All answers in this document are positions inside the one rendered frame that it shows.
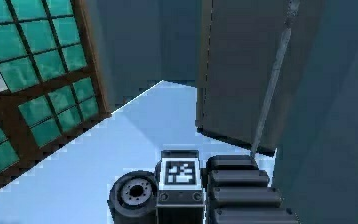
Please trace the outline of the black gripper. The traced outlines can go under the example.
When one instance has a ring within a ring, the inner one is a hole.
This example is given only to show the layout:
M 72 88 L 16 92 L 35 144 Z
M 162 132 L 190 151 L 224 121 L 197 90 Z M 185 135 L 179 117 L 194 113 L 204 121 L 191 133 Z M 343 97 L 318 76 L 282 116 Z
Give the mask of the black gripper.
M 114 224 L 156 224 L 157 183 L 149 171 L 121 176 L 109 191 L 108 207 Z

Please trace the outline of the dark grey door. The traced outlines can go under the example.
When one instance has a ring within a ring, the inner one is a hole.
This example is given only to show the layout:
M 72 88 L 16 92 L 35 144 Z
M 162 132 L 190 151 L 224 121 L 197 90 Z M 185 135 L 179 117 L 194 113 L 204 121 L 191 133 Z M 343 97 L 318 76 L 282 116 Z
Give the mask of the dark grey door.
M 197 131 L 251 149 L 289 0 L 203 0 Z M 308 64 L 326 0 L 300 0 L 259 144 L 273 156 Z

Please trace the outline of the grey metal pole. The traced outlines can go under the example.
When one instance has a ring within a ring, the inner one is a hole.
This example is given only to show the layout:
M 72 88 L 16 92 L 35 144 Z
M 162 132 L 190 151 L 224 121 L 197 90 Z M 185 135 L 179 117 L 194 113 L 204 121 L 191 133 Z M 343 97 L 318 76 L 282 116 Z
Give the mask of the grey metal pole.
M 284 22 L 284 29 L 281 33 L 279 46 L 276 51 L 275 60 L 271 69 L 270 80 L 266 88 L 266 94 L 263 100 L 261 113 L 258 119 L 258 124 L 255 132 L 254 142 L 251 146 L 250 157 L 255 158 L 258 151 L 259 144 L 262 138 L 265 123 L 268 117 L 268 113 L 271 107 L 272 98 L 277 86 L 277 82 L 280 76 L 280 71 L 284 61 L 285 54 L 287 52 L 288 44 L 292 35 L 292 25 L 295 22 L 300 6 L 300 0 L 289 0 L 287 7 L 286 19 Z

